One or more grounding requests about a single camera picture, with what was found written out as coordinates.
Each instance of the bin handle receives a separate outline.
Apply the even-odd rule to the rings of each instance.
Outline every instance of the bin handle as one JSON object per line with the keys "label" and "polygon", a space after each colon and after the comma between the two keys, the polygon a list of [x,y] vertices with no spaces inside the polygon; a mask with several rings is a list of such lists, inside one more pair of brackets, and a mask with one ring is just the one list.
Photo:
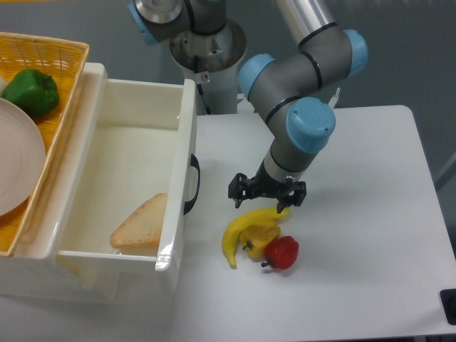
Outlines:
{"label": "bin handle", "polygon": [[197,183],[197,191],[195,192],[194,197],[190,201],[186,201],[184,203],[184,215],[188,214],[190,210],[192,210],[195,202],[198,198],[198,193],[200,192],[200,182],[201,182],[201,169],[200,169],[200,162],[198,162],[198,158],[192,153],[190,155],[190,166],[194,167],[198,171],[198,183]]}

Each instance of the bread slice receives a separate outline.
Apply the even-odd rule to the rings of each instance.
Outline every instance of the bread slice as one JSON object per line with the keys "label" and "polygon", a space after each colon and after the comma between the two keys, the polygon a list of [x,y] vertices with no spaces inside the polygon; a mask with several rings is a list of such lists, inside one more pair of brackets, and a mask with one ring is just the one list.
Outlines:
{"label": "bread slice", "polygon": [[158,246],[165,218],[167,194],[156,194],[137,208],[112,234],[113,248]]}

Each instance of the yellow basket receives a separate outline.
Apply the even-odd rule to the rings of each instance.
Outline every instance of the yellow basket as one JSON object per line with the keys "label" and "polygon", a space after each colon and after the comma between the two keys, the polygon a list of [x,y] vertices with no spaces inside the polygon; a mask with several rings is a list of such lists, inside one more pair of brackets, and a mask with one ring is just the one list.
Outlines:
{"label": "yellow basket", "polygon": [[7,82],[21,70],[35,68],[51,75],[57,83],[59,104],[35,121],[43,136],[46,161],[30,197],[12,211],[0,216],[0,257],[9,257],[30,225],[33,209],[53,162],[61,132],[76,97],[76,88],[88,56],[89,45],[63,39],[0,32],[0,76]]}

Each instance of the red bell pepper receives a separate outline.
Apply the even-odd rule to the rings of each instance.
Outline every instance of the red bell pepper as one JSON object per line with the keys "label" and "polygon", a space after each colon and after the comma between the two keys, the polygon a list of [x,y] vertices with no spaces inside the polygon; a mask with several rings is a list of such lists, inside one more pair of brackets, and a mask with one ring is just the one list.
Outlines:
{"label": "red bell pepper", "polygon": [[274,269],[289,269],[298,259],[299,244],[293,237],[286,236],[272,240],[264,249],[266,262],[261,266],[271,265]]}

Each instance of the plastic vegetable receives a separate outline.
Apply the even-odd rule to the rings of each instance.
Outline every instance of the plastic vegetable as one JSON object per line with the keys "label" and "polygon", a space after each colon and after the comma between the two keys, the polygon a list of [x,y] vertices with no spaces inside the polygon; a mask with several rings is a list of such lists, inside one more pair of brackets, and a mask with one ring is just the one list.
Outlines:
{"label": "plastic vegetable", "polygon": [[1,97],[35,118],[49,113],[58,104],[58,91],[52,76],[36,69],[19,71]]}
{"label": "plastic vegetable", "polygon": [[279,235],[280,227],[276,221],[268,219],[244,229],[239,235],[239,242],[251,259],[258,260],[263,258],[264,248]]}
{"label": "plastic vegetable", "polygon": [[239,216],[233,220],[225,230],[222,237],[222,250],[228,259],[229,265],[233,268],[237,268],[236,259],[234,254],[236,253],[237,241],[241,232],[248,226],[255,224],[260,221],[267,219],[279,220],[290,214],[290,209],[285,208],[280,214],[277,213],[277,208],[267,207],[262,209],[252,210]]}
{"label": "plastic vegetable", "polygon": [[293,237],[286,236],[273,240],[264,249],[261,266],[272,266],[274,269],[289,269],[298,258],[299,244]]}

